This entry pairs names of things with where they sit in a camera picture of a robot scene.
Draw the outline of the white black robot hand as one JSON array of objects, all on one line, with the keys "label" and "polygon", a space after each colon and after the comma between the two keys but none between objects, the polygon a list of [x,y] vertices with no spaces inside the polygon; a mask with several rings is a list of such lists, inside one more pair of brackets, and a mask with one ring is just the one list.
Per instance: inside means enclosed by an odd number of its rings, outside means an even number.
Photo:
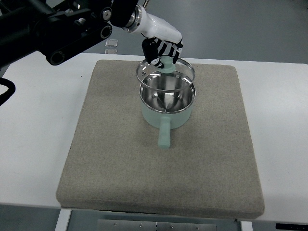
[{"label": "white black robot hand", "polygon": [[147,63],[163,68],[161,57],[172,58],[173,63],[182,51],[182,34],[170,23],[146,12],[136,5],[127,25],[123,29],[132,34],[142,34],[142,50]]}]

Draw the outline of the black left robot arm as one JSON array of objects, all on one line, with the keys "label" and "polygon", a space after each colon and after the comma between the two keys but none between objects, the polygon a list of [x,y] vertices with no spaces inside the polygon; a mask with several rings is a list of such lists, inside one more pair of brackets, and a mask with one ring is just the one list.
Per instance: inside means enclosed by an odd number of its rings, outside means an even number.
[{"label": "black left robot arm", "polygon": [[0,2],[0,65],[4,67],[39,51],[59,65],[109,38],[124,27],[136,0],[64,0],[54,7],[45,0]]}]

